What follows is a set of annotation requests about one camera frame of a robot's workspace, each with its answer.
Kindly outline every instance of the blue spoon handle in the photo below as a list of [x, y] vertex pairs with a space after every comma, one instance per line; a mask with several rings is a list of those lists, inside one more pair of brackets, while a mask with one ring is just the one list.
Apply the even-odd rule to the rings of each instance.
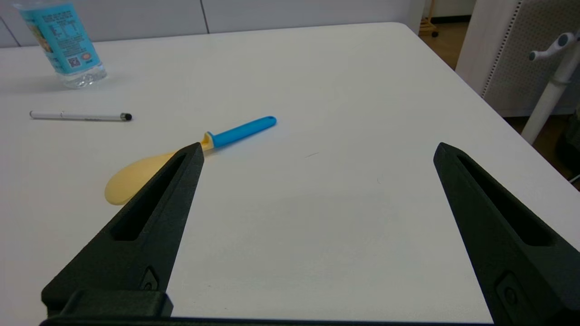
[[217, 135], [213, 135], [210, 132], [208, 132], [208, 134], [213, 140], [213, 147], [218, 148], [236, 142], [242, 138], [246, 138], [255, 134], [256, 132], [268, 129], [275, 124], [276, 118], [269, 116], [248, 122], [245, 125], [235, 127], [234, 129], [219, 133]]

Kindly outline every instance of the white pole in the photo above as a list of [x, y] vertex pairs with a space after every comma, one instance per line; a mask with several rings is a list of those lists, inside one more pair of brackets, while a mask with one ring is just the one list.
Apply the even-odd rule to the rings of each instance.
[[576, 42], [572, 46], [572, 49], [566, 51], [562, 62], [558, 66], [552, 79], [548, 82], [540, 100], [538, 100], [530, 119], [521, 132], [521, 136], [526, 142], [533, 144], [536, 137], [538, 137], [546, 120], [548, 120], [548, 117], [560, 100], [560, 96], [562, 96], [566, 86], [568, 86], [570, 77], [576, 70], [578, 63], [580, 63], [580, 42]]

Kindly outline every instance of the qr code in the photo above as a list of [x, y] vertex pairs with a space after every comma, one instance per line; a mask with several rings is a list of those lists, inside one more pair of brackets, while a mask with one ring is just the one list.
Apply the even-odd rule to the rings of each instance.
[[81, 62], [78, 60], [77, 57], [70, 58], [68, 60], [68, 64], [71, 65], [71, 68], [78, 67], [81, 65]]

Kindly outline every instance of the white table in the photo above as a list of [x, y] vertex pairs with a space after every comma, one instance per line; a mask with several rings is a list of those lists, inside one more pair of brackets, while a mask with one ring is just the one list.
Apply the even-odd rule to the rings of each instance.
[[119, 210], [103, 197], [117, 170], [264, 115], [278, 125], [206, 158], [174, 316], [490, 322], [439, 142], [580, 248], [578, 192], [404, 25], [96, 47], [110, 78], [83, 90], [62, 89], [37, 48], [0, 50], [1, 324], [45, 317], [42, 288]]

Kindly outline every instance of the white wall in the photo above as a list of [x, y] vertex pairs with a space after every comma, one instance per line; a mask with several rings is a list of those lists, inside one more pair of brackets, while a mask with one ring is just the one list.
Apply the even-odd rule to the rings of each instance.
[[[18, 10], [12, 6], [13, 2], [14, 0], [0, 0], [2, 19], [20, 45], [36, 45], [36, 39]], [[207, 33], [200, 0], [71, 2], [93, 41]]]
[[[433, 17], [467, 16], [473, 13], [476, 0], [435, 0]], [[423, 15], [429, 15], [431, 0], [425, 0]]]
[[424, 0], [203, 0], [209, 32], [397, 21], [415, 32]]

